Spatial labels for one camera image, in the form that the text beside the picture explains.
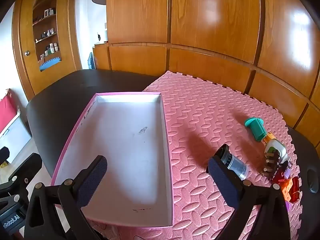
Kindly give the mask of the black clear cylindrical container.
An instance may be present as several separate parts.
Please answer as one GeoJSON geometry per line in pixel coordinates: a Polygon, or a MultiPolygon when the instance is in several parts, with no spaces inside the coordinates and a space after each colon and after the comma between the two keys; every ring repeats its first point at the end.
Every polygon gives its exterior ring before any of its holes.
{"type": "Polygon", "coordinates": [[[227,144],[223,144],[222,148],[223,155],[221,157],[221,161],[227,166],[229,170],[234,171],[241,180],[245,180],[249,172],[248,166],[243,163],[238,157],[231,154],[231,152],[229,151],[229,146],[227,144]]]}

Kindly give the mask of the dark brown ridged piece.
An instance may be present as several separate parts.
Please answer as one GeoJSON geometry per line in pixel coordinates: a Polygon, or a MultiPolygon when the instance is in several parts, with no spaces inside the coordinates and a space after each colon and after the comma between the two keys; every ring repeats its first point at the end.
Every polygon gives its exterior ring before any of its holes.
{"type": "Polygon", "coordinates": [[[280,153],[278,150],[272,150],[265,153],[265,162],[261,174],[272,180],[279,168],[280,153]]]}

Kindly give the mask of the red glossy lipstick case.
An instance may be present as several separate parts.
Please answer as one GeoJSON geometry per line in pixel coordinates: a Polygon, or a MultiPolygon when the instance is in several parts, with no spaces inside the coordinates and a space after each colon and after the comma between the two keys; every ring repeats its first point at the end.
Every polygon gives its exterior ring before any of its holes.
{"type": "Polygon", "coordinates": [[[291,202],[292,204],[296,203],[300,199],[299,178],[297,176],[292,178],[292,186],[289,190],[289,195],[291,197],[289,202],[291,202]]]}

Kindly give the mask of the green white round gadget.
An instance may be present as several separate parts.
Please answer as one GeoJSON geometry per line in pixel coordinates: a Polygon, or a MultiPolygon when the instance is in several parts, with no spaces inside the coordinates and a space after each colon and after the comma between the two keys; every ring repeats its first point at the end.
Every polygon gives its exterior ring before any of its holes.
{"type": "Polygon", "coordinates": [[[264,153],[271,153],[273,150],[277,150],[279,152],[279,161],[281,164],[290,160],[286,147],[277,139],[271,139],[266,144],[264,153]]]}

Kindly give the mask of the orange plastic clip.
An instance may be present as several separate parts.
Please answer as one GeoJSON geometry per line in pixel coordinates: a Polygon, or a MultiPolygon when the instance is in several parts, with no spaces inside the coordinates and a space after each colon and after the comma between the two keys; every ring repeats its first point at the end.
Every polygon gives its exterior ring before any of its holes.
{"type": "Polygon", "coordinates": [[[272,139],[276,139],[276,137],[272,133],[267,132],[266,137],[263,139],[263,143],[266,145],[272,139]]]}

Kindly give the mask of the teal plastic funnel piece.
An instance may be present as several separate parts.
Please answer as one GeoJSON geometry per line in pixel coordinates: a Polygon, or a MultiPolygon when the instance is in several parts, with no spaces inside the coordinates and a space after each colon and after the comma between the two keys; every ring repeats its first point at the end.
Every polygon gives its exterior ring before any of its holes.
{"type": "Polygon", "coordinates": [[[251,130],[256,141],[262,141],[267,136],[267,131],[264,128],[264,121],[261,118],[248,118],[244,125],[251,130]]]}

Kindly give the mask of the red block toy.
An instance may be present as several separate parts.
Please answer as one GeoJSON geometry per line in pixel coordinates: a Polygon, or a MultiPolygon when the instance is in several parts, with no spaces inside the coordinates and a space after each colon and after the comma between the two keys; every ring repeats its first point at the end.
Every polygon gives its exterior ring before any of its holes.
{"type": "Polygon", "coordinates": [[[287,168],[280,167],[272,178],[272,184],[282,185],[288,179],[287,168]]]}

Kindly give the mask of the orange linked cubes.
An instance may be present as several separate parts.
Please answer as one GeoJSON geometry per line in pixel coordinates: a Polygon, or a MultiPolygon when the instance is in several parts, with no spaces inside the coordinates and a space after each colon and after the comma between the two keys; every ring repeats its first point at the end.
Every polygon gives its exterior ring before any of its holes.
{"type": "Polygon", "coordinates": [[[291,190],[291,187],[293,185],[292,179],[284,179],[279,182],[281,191],[283,193],[285,201],[289,202],[291,200],[291,196],[289,194],[289,191],[291,190]]]}

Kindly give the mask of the pink white cardboard box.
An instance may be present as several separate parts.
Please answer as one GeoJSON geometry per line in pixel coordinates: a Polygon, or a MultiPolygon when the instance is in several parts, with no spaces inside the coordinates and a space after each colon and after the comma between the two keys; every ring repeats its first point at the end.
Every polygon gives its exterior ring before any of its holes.
{"type": "Polygon", "coordinates": [[[159,92],[95,94],[66,141],[52,184],[75,178],[98,155],[106,158],[107,171],[83,208],[88,219],[138,228],[172,226],[171,161],[159,92]]]}

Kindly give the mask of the pink foam puzzle mat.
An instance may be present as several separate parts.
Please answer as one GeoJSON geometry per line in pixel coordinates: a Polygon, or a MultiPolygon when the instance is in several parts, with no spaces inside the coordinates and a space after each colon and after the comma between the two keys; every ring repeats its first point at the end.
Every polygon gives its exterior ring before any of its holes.
{"type": "Polygon", "coordinates": [[[174,224],[170,228],[118,228],[92,222],[109,239],[215,239],[233,209],[227,206],[206,162],[223,144],[249,166],[248,179],[269,186],[259,173],[264,145],[244,126],[250,117],[264,121],[266,130],[286,147],[291,175],[300,173],[292,138],[282,115],[274,108],[238,91],[191,76],[167,72],[146,86],[164,100],[174,189],[174,224]]]}

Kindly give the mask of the wooden cabinet with shelves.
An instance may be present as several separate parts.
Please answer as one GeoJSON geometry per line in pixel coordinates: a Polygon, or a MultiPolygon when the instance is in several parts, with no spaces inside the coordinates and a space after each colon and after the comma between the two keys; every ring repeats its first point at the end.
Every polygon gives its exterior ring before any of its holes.
{"type": "Polygon", "coordinates": [[[75,0],[16,0],[12,44],[27,100],[80,70],[75,0]]]}

